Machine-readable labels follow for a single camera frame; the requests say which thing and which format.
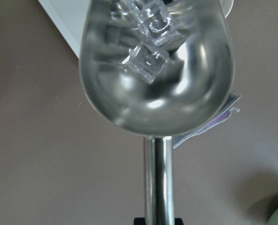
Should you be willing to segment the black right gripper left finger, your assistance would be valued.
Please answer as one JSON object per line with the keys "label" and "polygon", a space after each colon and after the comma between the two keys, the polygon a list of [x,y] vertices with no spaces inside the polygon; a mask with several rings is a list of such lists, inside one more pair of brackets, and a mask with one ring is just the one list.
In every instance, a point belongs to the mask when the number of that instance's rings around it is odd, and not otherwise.
{"label": "black right gripper left finger", "polygon": [[133,225],[146,225],[144,217],[136,217],[134,218]]}

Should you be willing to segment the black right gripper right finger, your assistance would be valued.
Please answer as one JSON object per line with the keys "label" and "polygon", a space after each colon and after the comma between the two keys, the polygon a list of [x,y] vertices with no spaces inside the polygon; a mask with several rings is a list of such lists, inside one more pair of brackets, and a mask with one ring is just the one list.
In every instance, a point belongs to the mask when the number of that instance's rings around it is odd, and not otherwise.
{"label": "black right gripper right finger", "polygon": [[174,220],[175,225],[183,225],[183,220],[179,217],[175,218]]}

